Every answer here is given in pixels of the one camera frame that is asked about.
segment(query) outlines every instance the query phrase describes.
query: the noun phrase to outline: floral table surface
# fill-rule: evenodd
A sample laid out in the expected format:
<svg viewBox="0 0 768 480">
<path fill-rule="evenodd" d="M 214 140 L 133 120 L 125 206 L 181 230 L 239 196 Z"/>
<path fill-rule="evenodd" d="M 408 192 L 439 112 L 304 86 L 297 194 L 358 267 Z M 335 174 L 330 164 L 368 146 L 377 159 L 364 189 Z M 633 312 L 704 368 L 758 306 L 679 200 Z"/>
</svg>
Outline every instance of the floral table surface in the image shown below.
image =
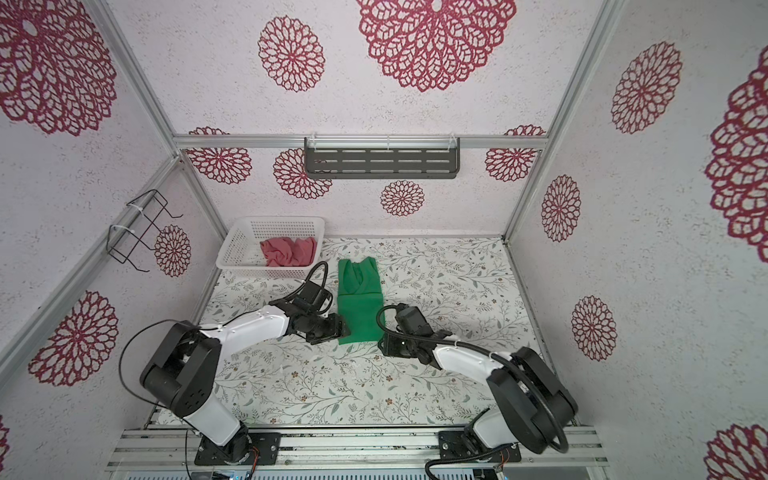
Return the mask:
<svg viewBox="0 0 768 480">
<path fill-rule="evenodd" d="M 384 304 L 418 306 L 434 329 L 497 351 L 538 351 L 498 238 L 325 239 L 329 289 L 337 263 L 374 257 Z M 223 322 L 294 290 L 300 280 L 223 273 L 203 323 Z M 388 317 L 388 325 L 394 320 Z M 488 387 L 415 359 L 381 355 L 373 342 L 309 346 L 297 336 L 259 343 L 230 359 L 214 393 L 234 415 L 259 424 L 457 424 L 493 404 Z M 157 423 L 180 423 L 160 409 Z"/>
</svg>

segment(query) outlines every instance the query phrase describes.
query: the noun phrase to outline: red flower pattern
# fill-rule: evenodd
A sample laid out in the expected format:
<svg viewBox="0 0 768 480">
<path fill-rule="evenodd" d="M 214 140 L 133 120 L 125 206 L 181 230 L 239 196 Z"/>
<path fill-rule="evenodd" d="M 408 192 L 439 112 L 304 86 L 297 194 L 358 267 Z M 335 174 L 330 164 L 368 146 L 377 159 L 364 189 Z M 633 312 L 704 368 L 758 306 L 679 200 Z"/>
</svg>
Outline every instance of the red flower pattern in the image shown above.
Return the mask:
<svg viewBox="0 0 768 480">
<path fill-rule="evenodd" d="M 261 65 L 275 83 L 289 91 L 314 87 L 325 71 L 323 47 L 300 20 L 275 17 L 259 39 Z"/>
<path fill-rule="evenodd" d="M 382 73 L 403 87 L 445 90 L 488 63 L 515 16 L 513 0 L 357 0 L 359 30 Z"/>
<path fill-rule="evenodd" d="M 5 454 L 11 449 L 8 444 L 8 430 L 5 425 L 2 424 L 2 415 L 0 415 L 0 472 L 3 471 L 3 461 L 5 460 Z"/>
<path fill-rule="evenodd" d="M 154 241 L 154 259 L 168 276 L 180 276 L 187 271 L 192 257 L 190 239 L 181 228 L 167 225 Z"/>
<path fill-rule="evenodd" d="M 616 348 L 614 314 L 594 296 L 584 297 L 574 307 L 571 331 L 578 348 L 598 362 L 608 358 Z"/>
<path fill-rule="evenodd" d="M 219 128 L 199 127 L 192 135 L 229 135 Z M 190 148 L 187 156 L 197 171 L 221 184 L 238 184 L 250 175 L 250 156 L 245 148 Z"/>
<path fill-rule="evenodd" d="M 682 67 L 680 51 L 665 41 L 639 54 L 616 85 L 611 108 L 616 128 L 633 134 L 653 124 L 674 98 Z"/>
<path fill-rule="evenodd" d="M 768 47 L 757 69 L 728 96 L 723 123 L 710 139 L 710 205 L 728 219 L 728 234 L 756 246 L 768 263 Z"/>
<path fill-rule="evenodd" d="M 304 149 L 292 148 L 280 152 L 275 159 L 273 174 L 280 188 L 296 198 L 309 200 L 328 193 L 331 180 L 314 180 L 307 177 L 304 169 Z"/>
<path fill-rule="evenodd" d="M 707 442 L 707 480 L 768 478 L 768 432 L 760 425 L 731 425 Z"/>
<path fill-rule="evenodd" d="M 40 383 L 73 386 L 101 368 L 117 337 L 114 307 L 99 292 L 85 292 L 27 370 Z"/>
<path fill-rule="evenodd" d="M 568 238 L 574 232 L 580 214 L 580 192 L 574 179 L 568 175 L 555 178 L 541 202 L 541 224 L 547 237 L 553 242 Z"/>
<path fill-rule="evenodd" d="M 381 202 L 387 213 L 407 217 L 424 204 L 424 190 L 411 181 L 398 180 L 384 187 Z"/>
<path fill-rule="evenodd" d="M 520 125 L 507 130 L 505 135 L 543 135 L 547 132 L 534 125 Z M 485 154 L 485 169 L 491 177 L 505 182 L 519 180 L 528 175 L 536 160 L 534 148 L 492 148 Z"/>
<path fill-rule="evenodd" d="M 98 130 L 117 98 L 109 50 L 77 0 L 4 0 L 0 102 L 46 134 Z"/>
</svg>

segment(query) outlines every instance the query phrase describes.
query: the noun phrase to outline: laundry basket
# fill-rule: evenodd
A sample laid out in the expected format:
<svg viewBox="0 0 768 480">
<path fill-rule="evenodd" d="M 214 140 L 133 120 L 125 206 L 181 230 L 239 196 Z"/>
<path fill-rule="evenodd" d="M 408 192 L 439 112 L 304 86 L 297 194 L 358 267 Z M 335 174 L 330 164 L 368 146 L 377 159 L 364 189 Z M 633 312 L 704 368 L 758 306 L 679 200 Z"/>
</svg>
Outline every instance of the laundry basket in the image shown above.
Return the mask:
<svg viewBox="0 0 768 480">
<path fill-rule="evenodd" d="M 320 259 L 326 224 L 320 217 L 241 217 L 227 234 L 216 266 L 252 278 L 304 278 Z M 266 266 L 260 243 L 274 237 L 314 237 L 315 257 L 308 266 Z"/>
</svg>

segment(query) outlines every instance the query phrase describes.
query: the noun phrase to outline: metal bracket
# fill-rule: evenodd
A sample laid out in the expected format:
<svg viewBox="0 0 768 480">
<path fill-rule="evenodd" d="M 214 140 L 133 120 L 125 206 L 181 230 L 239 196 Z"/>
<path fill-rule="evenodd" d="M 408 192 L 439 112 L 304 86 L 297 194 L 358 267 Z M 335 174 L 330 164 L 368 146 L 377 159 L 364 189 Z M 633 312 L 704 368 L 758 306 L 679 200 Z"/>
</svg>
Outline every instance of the metal bracket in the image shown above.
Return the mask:
<svg viewBox="0 0 768 480">
<path fill-rule="evenodd" d="M 280 433 L 250 433 L 251 447 L 259 452 L 259 458 L 256 465 L 275 465 L 277 454 L 280 451 Z M 215 446 L 208 438 L 203 437 L 200 446 L 197 448 L 194 464 L 199 466 L 223 465 L 221 458 L 217 458 L 219 448 Z M 240 462 L 241 465 L 253 464 L 253 452 L 249 451 L 248 456 Z"/>
<path fill-rule="evenodd" d="M 446 430 L 444 432 L 438 432 L 437 434 L 438 444 L 440 445 L 440 458 L 441 459 L 453 459 L 462 458 L 476 455 L 477 452 L 470 450 L 469 445 L 465 442 L 464 432 L 455 430 Z M 517 463 L 520 462 L 522 457 L 520 456 L 520 448 L 518 444 L 481 460 L 484 463 L 501 463 L 502 460 L 505 463 Z"/>
</svg>

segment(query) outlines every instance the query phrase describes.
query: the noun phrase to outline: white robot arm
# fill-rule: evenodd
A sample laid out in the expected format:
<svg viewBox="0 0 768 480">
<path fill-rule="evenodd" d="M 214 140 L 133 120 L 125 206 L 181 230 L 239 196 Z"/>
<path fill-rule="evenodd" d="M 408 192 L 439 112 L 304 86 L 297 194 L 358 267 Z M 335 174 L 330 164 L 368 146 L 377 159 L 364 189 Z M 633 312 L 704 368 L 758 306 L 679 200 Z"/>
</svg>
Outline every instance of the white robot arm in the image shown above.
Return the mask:
<svg viewBox="0 0 768 480">
<path fill-rule="evenodd" d="M 322 285 L 310 280 L 325 267 Z M 268 339 L 298 334 L 310 344 L 349 335 L 341 316 L 331 313 L 325 289 L 328 264 L 320 262 L 288 296 L 225 324 L 176 323 L 141 373 L 140 383 L 176 416 L 199 430 L 204 449 L 228 464 L 245 461 L 250 452 L 248 428 L 213 395 L 214 378 L 232 354 Z"/>
<path fill-rule="evenodd" d="M 315 344 L 349 335 L 340 316 L 321 315 L 331 298 L 324 283 L 307 280 L 289 296 L 222 325 L 175 324 L 142 372 L 141 385 L 200 430 L 201 447 L 214 451 L 213 458 L 227 464 L 246 461 L 248 428 L 213 395 L 214 378 L 232 354 L 268 339 L 301 333 Z M 387 309 L 397 310 L 402 331 L 384 326 Z M 445 330 L 433 332 L 418 308 L 403 304 L 382 309 L 378 321 L 385 332 L 379 341 L 383 355 L 417 358 L 488 385 L 498 408 L 483 412 L 465 429 L 461 443 L 467 452 L 483 453 L 513 442 L 533 452 L 548 445 L 567 448 L 562 426 L 573 418 L 576 403 L 532 350 L 490 353 Z"/>
</svg>

